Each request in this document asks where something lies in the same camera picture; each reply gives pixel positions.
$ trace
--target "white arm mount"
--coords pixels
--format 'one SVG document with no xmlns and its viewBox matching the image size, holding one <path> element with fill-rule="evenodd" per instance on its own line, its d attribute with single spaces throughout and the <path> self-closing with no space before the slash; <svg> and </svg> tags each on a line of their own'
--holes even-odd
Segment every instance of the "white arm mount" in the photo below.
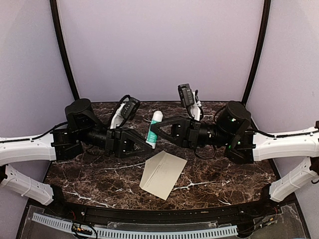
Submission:
<svg viewBox="0 0 319 239">
<path fill-rule="evenodd" d="M 116 110 L 116 113 L 111 121 L 110 129 L 120 126 L 120 124 L 123 122 L 124 118 L 121 116 L 121 111 L 125 104 L 126 103 L 122 103 L 121 106 Z"/>
<path fill-rule="evenodd" d="M 21 138 L 25 137 L 0 138 L 0 141 Z M 21 196 L 35 199 L 41 204 L 50 204 L 53 201 L 53 190 L 50 185 L 37 182 L 6 164 L 31 160 L 53 161 L 56 157 L 55 149 L 51 147 L 52 142 L 53 135 L 47 134 L 33 141 L 0 143 L 0 166 L 5 167 L 5 175 L 7 176 L 0 182 L 0 187 L 7 187 L 18 192 Z"/>
<path fill-rule="evenodd" d="M 191 112 L 191 115 L 194 117 L 194 120 L 200 121 L 200 108 L 199 107 L 201 107 L 201 102 L 200 101 L 196 102 L 195 92 L 193 92 L 193 97 L 194 97 L 195 104 L 190 106 L 190 112 Z"/>
<path fill-rule="evenodd" d="M 316 130 L 316 128 L 310 127 L 300 131 L 275 133 L 273 135 L 314 132 Z M 298 188 L 319 178 L 316 172 L 310 170 L 310 157 L 319 157 L 319 132 L 285 138 L 271 138 L 257 133 L 253 137 L 253 143 L 256 145 L 256 148 L 253 149 L 254 161 L 279 157 L 306 156 L 294 170 L 271 184 L 269 190 L 271 200 L 280 202 Z"/>
</svg>

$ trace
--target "ventilated strip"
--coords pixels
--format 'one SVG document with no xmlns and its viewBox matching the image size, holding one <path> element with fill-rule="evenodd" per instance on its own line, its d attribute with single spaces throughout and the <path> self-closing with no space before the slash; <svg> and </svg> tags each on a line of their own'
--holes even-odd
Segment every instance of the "ventilated strip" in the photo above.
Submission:
<svg viewBox="0 0 319 239">
<path fill-rule="evenodd" d="M 51 218 L 42 214 L 34 213 L 33 221 L 48 227 L 72 233 L 72 222 Z M 92 231 L 89 227 L 82 226 L 86 230 Z M 238 235 L 237 226 L 224 228 L 215 228 L 190 232 L 166 232 L 166 233 L 149 233 L 149 232 L 130 232 L 118 231 L 105 228 L 94 228 L 98 233 L 98 238 L 104 239 L 216 239 Z"/>
</svg>

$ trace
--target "marble table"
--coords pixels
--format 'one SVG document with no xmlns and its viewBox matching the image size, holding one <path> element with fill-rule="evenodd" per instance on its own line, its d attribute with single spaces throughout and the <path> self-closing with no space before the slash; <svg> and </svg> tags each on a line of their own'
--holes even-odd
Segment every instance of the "marble table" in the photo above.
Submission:
<svg viewBox="0 0 319 239">
<path fill-rule="evenodd" d="M 116 103 L 94 103 L 95 114 L 107 122 Z M 205 117 L 212 123 L 214 113 L 224 102 L 203 102 Z M 186 116 L 180 102 L 143 102 L 135 118 L 126 124 L 146 136 L 156 110 L 164 117 Z M 168 199 L 162 200 L 139 187 L 145 161 L 165 150 L 187 160 L 187 164 Z M 45 183 L 60 186 L 68 202 L 139 210 L 184 210 L 236 205 L 256 201 L 261 189 L 276 180 L 268 160 L 236 165 L 218 149 L 216 159 L 202 160 L 190 149 L 179 148 L 161 138 L 152 154 L 118 159 L 106 157 L 98 148 L 94 155 L 83 153 L 69 161 L 53 162 Z M 198 151 L 203 157 L 213 154 L 207 146 Z"/>
</svg>

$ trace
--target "white tube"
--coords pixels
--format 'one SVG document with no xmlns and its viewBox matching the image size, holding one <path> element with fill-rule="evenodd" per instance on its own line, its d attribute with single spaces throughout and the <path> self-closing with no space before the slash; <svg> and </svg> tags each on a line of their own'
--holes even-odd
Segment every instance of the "white tube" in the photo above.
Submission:
<svg viewBox="0 0 319 239">
<path fill-rule="evenodd" d="M 162 112 L 161 111 L 155 111 L 154 114 L 153 114 L 151 125 L 154 124 L 154 123 L 161 122 L 162 119 L 163 119 Z M 158 136 L 154 132 L 151 131 L 151 125 L 150 125 L 150 129 L 149 129 L 148 137 L 146 139 L 146 143 L 151 145 L 152 148 L 154 149 Z"/>
</svg>

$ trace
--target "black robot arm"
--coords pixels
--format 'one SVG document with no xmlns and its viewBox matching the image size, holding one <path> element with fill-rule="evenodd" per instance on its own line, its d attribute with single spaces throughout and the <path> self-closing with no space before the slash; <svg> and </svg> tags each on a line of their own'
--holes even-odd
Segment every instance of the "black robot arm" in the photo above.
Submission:
<svg viewBox="0 0 319 239">
<path fill-rule="evenodd" d="M 122 116 L 132 119 L 139 105 L 136 99 L 130 98 Z M 99 147 L 107 156 L 114 154 L 118 158 L 152 152 L 152 147 L 135 130 L 122 127 L 110 129 L 109 125 L 102 123 L 94 114 L 89 99 L 74 101 L 65 108 L 65 114 L 68 127 L 52 132 L 54 143 L 51 145 L 55 147 L 57 160 L 71 159 L 81 154 L 81 142 Z"/>
</svg>

